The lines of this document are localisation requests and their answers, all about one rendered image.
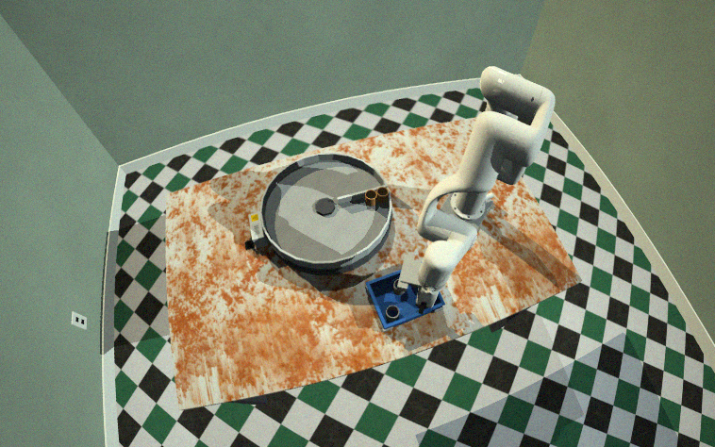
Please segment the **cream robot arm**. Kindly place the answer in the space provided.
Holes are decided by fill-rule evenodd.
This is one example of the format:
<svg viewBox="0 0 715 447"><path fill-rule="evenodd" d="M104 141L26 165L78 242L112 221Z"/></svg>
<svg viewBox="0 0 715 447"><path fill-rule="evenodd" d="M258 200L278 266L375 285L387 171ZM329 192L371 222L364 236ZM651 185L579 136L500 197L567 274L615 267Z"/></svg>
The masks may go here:
<svg viewBox="0 0 715 447"><path fill-rule="evenodd" d="M429 295L440 290L474 246L476 228L437 209L442 196L453 193L455 214L476 220L484 213L485 202L493 198L488 192L496 178L515 185L540 152L555 107L554 94L494 66L483 71L480 90L487 107L476 118L458 171L428 194L417 224L419 235L433 243L425 251L423 266L414 261L415 256L405 255L397 290L407 292L409 284L422 285ZM517 121L514 114L531 125Z"/></svg>

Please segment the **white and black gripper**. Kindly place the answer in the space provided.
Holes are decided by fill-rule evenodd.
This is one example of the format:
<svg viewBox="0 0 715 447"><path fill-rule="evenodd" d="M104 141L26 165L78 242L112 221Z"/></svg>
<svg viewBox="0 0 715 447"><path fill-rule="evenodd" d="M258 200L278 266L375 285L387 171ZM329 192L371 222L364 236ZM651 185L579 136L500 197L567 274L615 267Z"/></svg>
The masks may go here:
<svg viewBox="0 0 715 447"><path fill-rule="evenodd" d="M435 290L432 292L432 295L429 295L429 294L426 294L426 289L422 285L419 286L415 306L419 305L418 308L419 308L420 314L424 313L424 308L426 306L431 308L435 304L435 301L438 297L439 291L440 290Z"/></svg>

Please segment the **blue crate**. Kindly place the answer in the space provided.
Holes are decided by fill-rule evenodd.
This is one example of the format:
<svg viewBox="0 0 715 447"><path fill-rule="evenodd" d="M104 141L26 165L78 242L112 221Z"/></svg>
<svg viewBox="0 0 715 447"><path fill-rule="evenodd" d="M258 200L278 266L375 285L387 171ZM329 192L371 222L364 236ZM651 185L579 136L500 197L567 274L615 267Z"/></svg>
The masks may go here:
<svg viewBox="0 0 715 447"><path fill-rule="evenodd" d="M393 284L395 280L399 279L400 273L401 270L366 282L366 286L368 288L368 291L370 292L371 299L374 303L374 307L376 308L376 312L378 313L377 315L379 315L378 317L384 327L384 330L386 328L395 327L402 323L407 323L409 321L422 317L423 315L433 312L434 310L443 306L443 299L441 297L441 293L439 292L433 307L427 307L424 310L424 314L418 314L419 308L415 306L415 304L419 288L414 289L409 284L407 287L407 292L402 295L397 295L393 291ZM398 306L399 308L399 316L394 322L390 322L386 319L385 315L388 306Z"/></svg>

